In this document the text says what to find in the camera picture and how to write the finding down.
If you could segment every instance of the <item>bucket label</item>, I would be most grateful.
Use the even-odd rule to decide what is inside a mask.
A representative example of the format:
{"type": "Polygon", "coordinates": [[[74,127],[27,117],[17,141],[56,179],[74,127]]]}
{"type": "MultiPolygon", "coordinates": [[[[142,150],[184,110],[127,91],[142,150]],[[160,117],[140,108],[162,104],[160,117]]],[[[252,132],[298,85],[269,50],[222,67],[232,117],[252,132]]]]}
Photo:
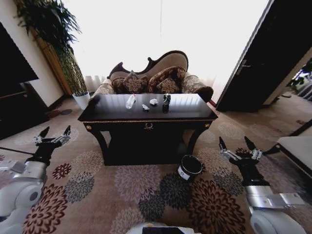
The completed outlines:
{"type": "Polygon", "coordinates": [[[182,171],[182,168],[181,166],[179,167],[179,169],[177,170],[177,172],[179,173],[179,175],[185,179],[185,180],[188,180],[190,178],[189,175],[187,175],[184,171],[182,171]]]}

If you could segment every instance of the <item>plastic water bottle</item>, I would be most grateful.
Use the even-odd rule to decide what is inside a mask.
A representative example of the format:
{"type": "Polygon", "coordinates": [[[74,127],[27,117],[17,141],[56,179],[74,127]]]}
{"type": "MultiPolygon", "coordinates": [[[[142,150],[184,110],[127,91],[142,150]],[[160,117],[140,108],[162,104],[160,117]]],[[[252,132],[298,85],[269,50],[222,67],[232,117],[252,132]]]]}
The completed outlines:
{"type": "Polygon", "coordinates": [[[133,105],[133,103],[136,101],[136,96],[134,95],[134,94],[132,94],[129,98],[128,98],[128,100],[127,100],[127,102],[126,102],[126,108],[127,109],[131,109],[132,108],[132,105],[133,105]]]}

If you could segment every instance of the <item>door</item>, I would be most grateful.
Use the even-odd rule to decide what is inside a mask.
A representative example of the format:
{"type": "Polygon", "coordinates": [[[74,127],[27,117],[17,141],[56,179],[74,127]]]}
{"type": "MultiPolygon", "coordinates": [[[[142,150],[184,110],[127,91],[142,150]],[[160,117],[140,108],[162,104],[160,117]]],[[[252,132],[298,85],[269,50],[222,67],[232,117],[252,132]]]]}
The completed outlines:
{"type": "Polygon", "coordinates": [[[312,46],[312,1],[275,0],[270,4],[218,100],[217,110],[260,109],[312,46]]]}

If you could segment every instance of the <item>table surface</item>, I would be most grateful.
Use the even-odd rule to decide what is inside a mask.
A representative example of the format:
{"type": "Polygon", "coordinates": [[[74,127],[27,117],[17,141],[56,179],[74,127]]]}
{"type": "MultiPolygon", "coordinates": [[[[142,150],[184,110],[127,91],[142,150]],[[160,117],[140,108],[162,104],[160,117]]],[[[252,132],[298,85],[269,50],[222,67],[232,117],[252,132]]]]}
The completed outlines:
{"type": "Polygon", "coordinates": [[[168,113],[163,112],[163,94],[137,94],[131,109],[125,107],[130,94],[96,95],[78,118],[79,121],[112,120],[215,120],[216,114],[198,94],[171,94],[168,113]],[[156,107],[150,105],[151,99],[157,99],[156,107]],[[150,108],[144,111],[142,104],[150,108]]]}

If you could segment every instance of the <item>television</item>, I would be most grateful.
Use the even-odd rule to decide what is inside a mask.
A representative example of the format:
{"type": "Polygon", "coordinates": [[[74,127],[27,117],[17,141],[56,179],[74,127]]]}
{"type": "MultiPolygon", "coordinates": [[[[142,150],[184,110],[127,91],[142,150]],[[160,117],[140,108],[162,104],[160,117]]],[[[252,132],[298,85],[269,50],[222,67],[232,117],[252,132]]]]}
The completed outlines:
{"type": "Polygon", "coordinates": [[[0,22],[0,97],[22,91],[20,83],[38,79],[0,22]]]}

